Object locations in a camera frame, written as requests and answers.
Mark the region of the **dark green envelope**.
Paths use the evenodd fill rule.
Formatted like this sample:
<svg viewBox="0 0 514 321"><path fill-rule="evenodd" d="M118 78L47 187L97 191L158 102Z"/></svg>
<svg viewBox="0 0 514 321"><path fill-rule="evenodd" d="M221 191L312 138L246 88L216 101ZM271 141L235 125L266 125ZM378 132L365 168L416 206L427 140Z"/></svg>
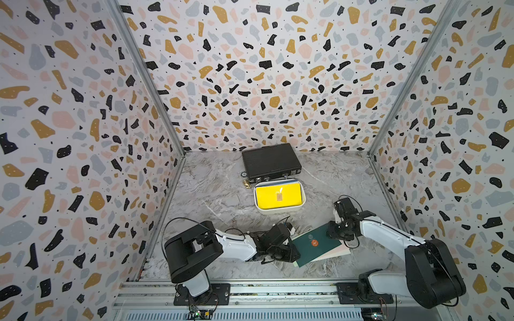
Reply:
<svg viewBox="0 0 514 321"><path fill-rule="evenodd" d="M297 248L300 254L300 258L296 260L300 268L312 262L315 258L341 245L338 239L327 237L328 225L329 224L326 223L292 240L292 244Z"/></svg>

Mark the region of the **bright yellow envelope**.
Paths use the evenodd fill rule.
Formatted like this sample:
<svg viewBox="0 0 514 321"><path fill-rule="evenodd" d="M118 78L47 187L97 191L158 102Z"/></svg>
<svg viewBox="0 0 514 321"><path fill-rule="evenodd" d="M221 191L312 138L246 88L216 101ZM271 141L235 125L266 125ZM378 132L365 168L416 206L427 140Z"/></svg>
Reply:
<svg viewBox="0 0 514 321"><path fill-rule="evenodd" d="M297 207L303 204L302 185L300 183L261 185L256 187L254 192L257 207L262 210Z"/></svg>

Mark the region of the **white storage tray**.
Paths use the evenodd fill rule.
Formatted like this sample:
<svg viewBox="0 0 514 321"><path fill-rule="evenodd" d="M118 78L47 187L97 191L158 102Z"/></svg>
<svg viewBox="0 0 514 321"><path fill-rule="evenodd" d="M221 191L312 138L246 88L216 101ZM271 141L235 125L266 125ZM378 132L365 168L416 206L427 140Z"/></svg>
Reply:
<svg viewBox="0 0 514 321"><path fill-rule="evenodd" d="M297 179L262 182L254 187L254 204L263 215L298 211L306 200L304 187Z"/></svg>

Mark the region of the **dark blue envelope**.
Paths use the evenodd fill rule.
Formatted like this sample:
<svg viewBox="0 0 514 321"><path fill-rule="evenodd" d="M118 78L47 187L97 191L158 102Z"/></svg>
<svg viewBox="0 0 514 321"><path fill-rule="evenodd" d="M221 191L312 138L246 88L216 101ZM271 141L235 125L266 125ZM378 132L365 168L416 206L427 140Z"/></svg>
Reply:
<svg viewBox="0 0 514 321"><path fill-rule="evenodd" d="M278 185L287 185L287 184L298 184L299 181L296 179L284 179L277 182Z"/></svg>

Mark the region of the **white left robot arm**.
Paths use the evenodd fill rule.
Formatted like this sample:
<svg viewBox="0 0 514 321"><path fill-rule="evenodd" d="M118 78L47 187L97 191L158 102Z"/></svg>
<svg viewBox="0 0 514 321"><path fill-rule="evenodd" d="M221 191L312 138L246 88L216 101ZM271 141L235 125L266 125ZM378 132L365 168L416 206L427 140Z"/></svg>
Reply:
<svg viewBox="0 0 514 321"><path fill-rule="evenodd" d="M293 244L293 226L283 219L267 231L240 231L238 235L214 227L211 221L188 220L194 226L161 240L171 281L179 296L193 299L209 298L216 291L206 269L217 259L237 259L242 262L296 262L300 251Z"/></svg>

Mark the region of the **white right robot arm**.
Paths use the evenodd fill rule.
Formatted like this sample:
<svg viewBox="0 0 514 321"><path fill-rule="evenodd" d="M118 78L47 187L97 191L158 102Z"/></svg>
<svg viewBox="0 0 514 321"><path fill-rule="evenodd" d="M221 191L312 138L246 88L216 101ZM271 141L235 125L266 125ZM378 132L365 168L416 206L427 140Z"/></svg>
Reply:
<svg viewBox="0 0 514 321"><path fill-rule="evenodd" d="M330 221L327 236L343 242L359 237L371 239L405 263L403 273L372 270L360 274L356 296L364 302L373 302L380 295L404 296L431 309L458 300L467 292L446 243L410 235L370 211L343 215L339 221Z"/></svg>

